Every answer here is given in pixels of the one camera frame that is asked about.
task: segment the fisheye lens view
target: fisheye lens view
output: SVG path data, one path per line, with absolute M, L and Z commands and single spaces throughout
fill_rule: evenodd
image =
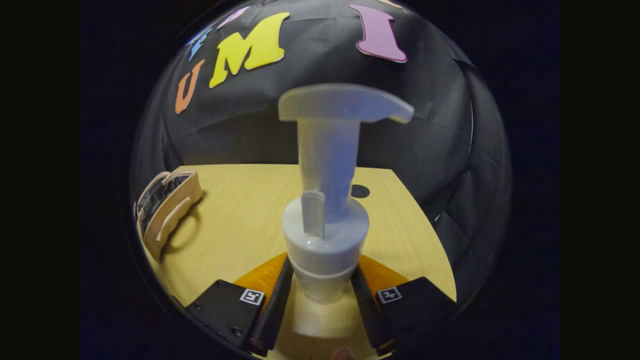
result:
M 148 3 L 81 2 L 81 358 L 559 357 L 559 3 Z

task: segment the black fabric backdrop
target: black fabric backdrop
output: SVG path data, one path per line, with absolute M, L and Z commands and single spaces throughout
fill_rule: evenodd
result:
M 210 351 L 177 329 L 132 275 L 120 216 L 127 210 L 116 201 L 128 197 L 123 165 L 145 101 L 190 35 L 176 34 L 208 6 L 81 3 L 81 199 L 96 203 L 81 213 L 81 357 Z M 485 295 L 415 356 L 559 356 L 559 4 L 414 8 L 486 79 L 505 119 L 514 175 L 507 242 Z
M 394 34 L 407 54 L 406 63 L 358 51 L 362 25 L 358 13 L 348 7 L 351 3 L 394 17 Z M 279 121 L 277 99 L 288 89 L 316 83 L 380 88 L 415 108 L 413 120 L 405 126 L 389 121 L 362 125 L 359 166 L 393 169 L 414 197 L 429 204 L 437 190 L 460 176 L 471 142 L 472 104 L 452 55 L 455 45 L 430 23 L 410 10 L 375 0 L 248 1 L 231 10 L 246 5 L 252 7 L 242 16 L 210 31 L 190 61 L 190 47 L 179 49 L 159 77 L 134 149 L 134 199 L 159 170 L 184 163 L 297 163 L 296 124 Z M 280 12 L 290 13 L 280 27 L 284 59 L 241 69 L 235 76 L 229 73 L 224 83 L 209 88 L 218 44 L 238 31 L 246 36 L 260 20 Z M 191 102 L 176 114 L 178 82 L 200 60 L 206 62 Z M 495 149 L 486 151 L 496 158 Z

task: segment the pink letter i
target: pink letter i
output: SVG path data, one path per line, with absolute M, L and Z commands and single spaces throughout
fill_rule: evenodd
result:
M 362 5 L 349 5 L 360 15 L 364 38 L 356 44 L 361 52 L 379 58 L 406 62 L 406 54 L 398 48 L 394 31 L 389 23 L 394 18 L 380 10 Z

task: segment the letter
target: letter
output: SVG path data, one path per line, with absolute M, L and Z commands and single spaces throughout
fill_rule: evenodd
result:
M 228 24 L 229 22 L 232 22 L 233 20 L 236 20 L 238 17 L 240 17 L 240 15 L 244 14 L 247 10 L 249 10 L 251 6 L 245 6 L 244 8 L 240 9 L 240 10 L 236 10 L 236 12 L 234 12 L 233 14 L 229 15 L 223 22 L 220 23 L 220 25 L 218 25 L 216 27 L 216 30 L 219 30 L 220 28 L 222 28 L 224 25 Z
M 228 64 L 231 73 L 236 75 L 249 50 L 251 53 L 244 62 L 244 68 L 247 70 L 281 60 L 284 50 L 278 46 L 278 37 L 280 25 L 288 16 L 289 13 L 286 12 L 277 13 L 260 21 L 246 38 L 242 38 L 240 33 L 233 33 L 222 40 L 218 44 L 218 58 L 209 87 L 214 88 L 226 80 L 225 63 Z
M 198 78 L 198 73 L 200 72 L 200 67 L 204 64 L 204 60 L 200 60 L 196 66 L 193 67 L 193 70 L 186 74 L 180 83 L 178 84 L 178 94 L 175 96 L 175 113 L 179 114 L 187 108 L 189 105 L 189 101 L 191 101 L 191 96 L 193 96 L 193 90 L 196 88 L 196 79 Z M 191 75 L 191 81 L 189 82 L 189 90 L 187 91 L 187 96 L 182 97 L 184 94 L 184 85 L 187 83 L 187 78 Z
M 391 61 L 406 62 L 406 54 L 398 48 L 389 23 L 394 19 L 391 15 L 368 6 L 351 4 L 349 7 L 358 12 L 362 23 L 364 38 L 356 44 L 358 50 Z
M 198 42 L 193 44 L 193 46 L 191 47 L 191 55 L 189 56 L 189 61 L 191 61 L 191 58 L 193 57 L 193 55 L 195 55 L 196 52 L 199 50 L 200 46 L 202 46 L 202 43 L 204 42 L 204 39 L 207 38 L 207 34 L 210 31 L 211 31 L 211 29 L 207 30 L 207 32 L 202 34 L 202 36 L 198 39 Z

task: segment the screw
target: screw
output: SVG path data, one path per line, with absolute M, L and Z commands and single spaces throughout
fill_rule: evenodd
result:
M 240 328 L 237 326 L 231 326 L 231 332 L 233 332 L 236 336 L 242 335 L 242 330 L 240 330 Z

